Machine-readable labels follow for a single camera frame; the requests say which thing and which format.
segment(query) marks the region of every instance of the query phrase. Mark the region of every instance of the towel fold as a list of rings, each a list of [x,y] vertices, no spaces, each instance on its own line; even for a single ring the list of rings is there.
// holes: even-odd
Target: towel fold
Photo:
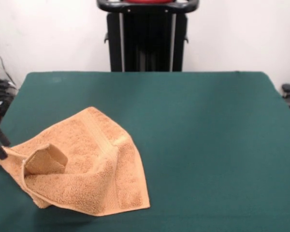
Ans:
[[[150,206],[132,138],[93,107],[5,150],[0,165],[40,208],[105,216]]]

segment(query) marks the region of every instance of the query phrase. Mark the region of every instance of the green table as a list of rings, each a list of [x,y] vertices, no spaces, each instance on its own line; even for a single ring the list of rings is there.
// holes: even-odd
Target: green table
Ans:
[[[38,209],[0,167],[1,232],[290,232],[290,110],[265,74],[31,73],[2,129],[15,145],[88,106],[134,138],[151,208]]]

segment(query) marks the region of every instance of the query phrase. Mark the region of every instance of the black stand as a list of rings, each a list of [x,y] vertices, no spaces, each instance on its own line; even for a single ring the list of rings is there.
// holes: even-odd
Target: black stand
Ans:
[[[182,71],[187,18],[199,1],[137,4],[98,0],[107,16],[112,72]]]

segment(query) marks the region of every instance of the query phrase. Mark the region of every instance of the black cable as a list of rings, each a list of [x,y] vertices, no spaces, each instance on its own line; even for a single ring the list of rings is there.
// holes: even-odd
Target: black cable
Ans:
[[[11,78],[11,76],[10,76],[10,75],[8,74],[8,72],[6,71],[5,66],[4,66],[4,63],[3,63],[3,59],[2,59],[1,56],[0,56],[0,61],[1,61],[2,68],[3,68],[4,72],[5,72],[5,74],[6,74],[6,75],[8,76],[8,78],[11,80],[11,82],[16,86],[14,80]]]

